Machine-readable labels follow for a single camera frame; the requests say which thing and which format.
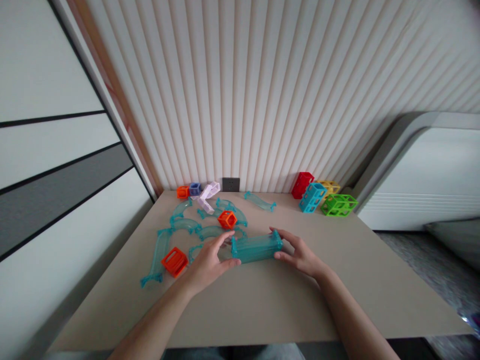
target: transparent teal track piece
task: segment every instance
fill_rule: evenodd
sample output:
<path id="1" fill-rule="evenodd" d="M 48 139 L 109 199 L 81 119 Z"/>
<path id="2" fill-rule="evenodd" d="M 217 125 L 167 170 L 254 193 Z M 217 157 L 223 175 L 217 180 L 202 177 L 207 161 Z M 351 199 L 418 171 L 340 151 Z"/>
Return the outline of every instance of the transparent teal track piece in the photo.
<path id="1" fill-rule="evenodd" d="M 182 201 L 179 203 L 175 210 L 173 210 L 173 214 L 170 218 L 170 222 L 172 220 L 175 220 L 176 218 L 183 218 L 184 217 L 184 211 L 187 210 L 187 208 L 192 206 L 192 199 L 189 197 L 188 200 Z"/>
<path id="2" fill-rule="evenodd" d="M 157 232 L 155 251 L 153 252 L 153 260 L 151 261 L 150 272 L 147 276 L 140 280 L 140 286 L 142 289 L 150 280 L 162 282 L 164 278 L 164 266 L 162 265 L 162 259 L 167 256 L 170 248 L 170 238 L 172 237 L 172 229 L 162 229 Z"/>
<path id="3" fill-rule="evenodd" d="M 216 199 L 216 206 L 218 209 L 223 209 L 225 211 L 233 211 L 236 217 L 236 223 L 238 225 L 243 225 L 244 227 L 249 226 L 249 222 L 247 221 L 247 217 L 244 215 L 242 210 L 234 205 L 233 202 L 221 198 Z"/>
<path id="4" fill-rule="evenodd" d="M 173 231 L 185 229 L 188 230 L 190 235 L 193 234 L 193 232 L 197 232 L 202 229 L 202 225 L 189 218 L 180 218 L 176 220 L 170 219 L 170 225 Z"/>
<path id="5" fill-rule="evenodd" d="M 225 211 L 233 211 L 234 213 L 237 212 L 237 208 L 235 207 L 233 202 L 229 200 L 221 199 L 219 197 L 216 198 L 216 207 L 219 209 L 222 209 L 222 211 L 225 210 Z"/>
<path id="6" fill-rule="evenodd" d="M 188 261 L 190 264 L 192 264 L 199 254 L 200 250 L 204 247 L 203 244 L 197 245 L 197 246 L 192 246 L 190 249 L 188 249 Z"/>
<path id="7" fill-rule="evenodd" d="M 262 208 L 263 210 L 269 211 L 269 212 L 274 212 L 274 207 L 277 206 L 277 203 L 268 203 L 266 201 L 263 201 L 261 198 L 259 198 L 257 195 L 251 193 L 250 191 L 247 191 L 245 194 L 245 199 L 248 201 L 254 203 L 257 205 L 259 208 Z"/>
<path id="8" fill-rule="evenodd" d="M 231 256 L 240 259 L 242 264 L 247 264 L 273 258 L 274 254 L 282 249 L 282 246 L 282 239 L 276 230 L 269 235 L 244 238 L 243 240 L 232 236 Z"/>
<path id="9" fill-rule="evenodd" d="M 222 209 L 219 209 L 218 207 L 213 211 L 213 214 L 209 214 L 208 212 L 206 212 L 205 210 L 203 209 L 197 209 L 196 212 L 198 213 L 198 215 L 200 215 L 201 219 L 204 220 L 205 218 L 208 218 L 208 217 L 216 217 L 218 218 L 220 216 L 220 214 L 222 213 Z"/>
<path id="10" fill-rule="evenodd" d="M 236 208 L 235 212 L 235 217 L 236 217 L 236 224 L 237 225 L 243 225 L 244 227 L 249 226 L 249 222 L 247 221 L 247 217 L 244 215 L 242 210 L 240 210 L 238 207 Z"/>
<path id="11" fill-rule="evenodd" d="M 225 232 L 225 229 L 220 226 L 205 226 L 204 228 L 199 229 L 196 234 L 201 241 L 205 241 L 208 238 L 216 238 L 217 236 L 222 235 Z"/>
<path id="12" fill-rule="evenodd" d="M 239 232 L 239 233 L 241 234 L 240 237 L 237 236 L 237 238 L 236 238 L 237 241 L 242 241 L 242 240 L 245 240 L 245 239 L 248 239 L 248 238 L 249 238 L 248 235 L 247 235 L 247 233 L 246 233 L 241 227 L 235 226 L 235 227 L 233 228 L 233 230 L 235 231 L 235 234 L 237 234 L 237 232 Z"/>

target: forearm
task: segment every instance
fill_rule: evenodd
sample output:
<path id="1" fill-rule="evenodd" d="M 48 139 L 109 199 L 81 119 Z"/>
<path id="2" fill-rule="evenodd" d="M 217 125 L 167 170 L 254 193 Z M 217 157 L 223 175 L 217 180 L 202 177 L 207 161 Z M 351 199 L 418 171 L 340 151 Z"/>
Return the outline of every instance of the forearm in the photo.
<path id="1" fill-rule="evenodd" d="M 315 276 L 350 359 L 398 359 L 397 354 L 330 268 Z"/>
<path id="2" fill-rule="evenodd" d="M 182 277 L 118 344 L 109 360 L 160 359 L 175 325 L 192 298 Z"/>

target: orange cube frame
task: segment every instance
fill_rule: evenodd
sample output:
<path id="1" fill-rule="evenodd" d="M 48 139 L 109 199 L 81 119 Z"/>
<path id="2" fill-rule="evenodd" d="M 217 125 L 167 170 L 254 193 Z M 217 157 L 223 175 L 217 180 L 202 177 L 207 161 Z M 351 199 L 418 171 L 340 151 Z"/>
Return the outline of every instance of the orange cube frame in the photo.
<path id="1" fill-rule="evenodd" d="M 188 199 L 190 195 L 189 186 L 180 186 L 176 189 L 176 198 L 177 199 Z"/>
<path id="2" fill-rule="evenodd" d="M 176 278 L 189 264 L 189 260 L 187 259 L 187 256 L 178 249 L 178 247 L 174 247 L 168 255 L 163 258 L 161 264 L 174 278 Z"/>
<path id="3" fill-rule="evenodd" d="M 218 222 L 222 228 L 232 230 L 237 223 L 237 217 L 233 211 L 224 211 L 218 217 Z"/>

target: curved track piece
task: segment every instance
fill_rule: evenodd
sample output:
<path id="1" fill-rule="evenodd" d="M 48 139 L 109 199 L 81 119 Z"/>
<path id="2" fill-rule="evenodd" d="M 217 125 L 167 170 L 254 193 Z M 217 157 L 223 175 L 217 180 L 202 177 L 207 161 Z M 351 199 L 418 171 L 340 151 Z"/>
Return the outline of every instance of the curved track piece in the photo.
<path id="1" fill-rule="evenodd" d="M 202 220 L 205 220 L 205 218 L 208 218 L 208 217 L 218 218 L 220 216 L 220 214 L 222 213 L 222 209 L 220 209 L 218 207 L 215 208 L 215 211 L 213 212 L 213 214 L 209 214 L 208 212 L 206 212 L 203 209 L 197 209 L 196 212 L 198 213 L 198 215 L 200 215 Z"/>
<path id="2" fill-rule="evenodd" d="M 192 206 L 192 199 L 189 197 L 188 200 L 182 201 L 179 203 L 175 210 L 173 210 L 173 214 L 170 218 L 170 222 L 172 220 L 175 220 L 176 218 L 183 218 L 184 217 L 184 211 L 187 210 L 187 208 Z"/>
<path id="3" fill-rule="evenodd" d="M 249 236 L 247 235 L 247 233 L 239 226 L 235 226 L 233 228 L 233 230 L 235 231 L 235 234 L 233 236 L 235 236 L 237 234 L 237 232 L 240 232 L 241 233 L 241 236 L 240 237 L 236 237 L 236 240 L 237 241 L 241 241 L 241 240 L 246 240 L 249 238 Z"/>
<path id="4" fill-rule="evenodd" d="M 201 241 L 208 238 L 216 238 L 225 232 L 225 229 L 220 226 L 206 226 L 196 232 Z"/>
<path id="5" fill-rule="evenodd" d="M 233 202 L 225 199 L 222 200 L 219 197 L 216 198 L 216 207 L 225 211 L 233 211 L 234 213 L 237 212 L 237 208 Z"/>
<path id="6" fill-rule="evenodd" d="M 195 220 L 189 219 L 189 218 L 180 218 L 176 220 L 170 219 L 170 225 L 173 231 L 185 229 L 185 230 L 188 230 L 190 235 L 193 232 L 197 232 L 202 229 L 202 225 L 200 225 Z"/>
<path id="7" fill-rule="evenodd" d="M 155 251 L 153 252 L 153 260 L 151 261 L 150 272 L 147 276 L 140 280 L 140 286 L 142 289 L 150 280 L 162 282 L 164 278 L 164 266 L 162 265 L 162 259 L 167 256 L 170 247 L 170 238 L 172 237 L 172 229 L 162 229 L 157 232 Z"/>
<path id="8" fill-rule="evenodd" d="M 236 224 L 237 225 L 243 225 L 244 227 L 249 226 L 249 222 L 247 221 L 247 217 L 244 215 L 242 210 L 240 210 L 238 207 L 236 208 L 235 212 L 235 217 L 236 217 Z"/>
<path id="9" fill-rule="evenodd" d="M 190 265 L 194 262 L 195 258 L 197 257 L 197 255 L 199 254 L 200 250 L 202 250 L 203 247 L 204 247 L 204 245 L 200 244 L 200 245 L 197 245 L 197 246 L 192 246 L 188 250 L 188 261 L 189 261 Z"/>
<path id="10" fill-rule="evenodd" d="M 250 191 L 247 191 L 244 195 L 245 199 L 248 201 L 254 203 L 257 205 L 259 208 L 262 208 L 263 210 L 269 211 L 269 212 L 274 212 L 274 207 L 277 206 L 277 203 L 268 203 L 266 201 L 263 201 L 261 198 L 259 198 L 257 195 L 251 193 Z"/>

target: left hand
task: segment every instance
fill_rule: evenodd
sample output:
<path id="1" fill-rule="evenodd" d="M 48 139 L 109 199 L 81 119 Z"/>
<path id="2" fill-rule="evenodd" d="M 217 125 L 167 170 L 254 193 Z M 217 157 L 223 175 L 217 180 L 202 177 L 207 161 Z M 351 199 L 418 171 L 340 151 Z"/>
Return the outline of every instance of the left hand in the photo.
<path id="1" fill-rule="evenodd" d="M 233 234 L 235 234 L 235 231 L 225 232 L 206 242 L 190 268 L 180 278 L 182 282 L 185 282 L 191 296 L 200 293 L 228 269 L 241 264 L 240 259 L 237 258 L 220 261 L 218 257 L 220 246 Z"/>

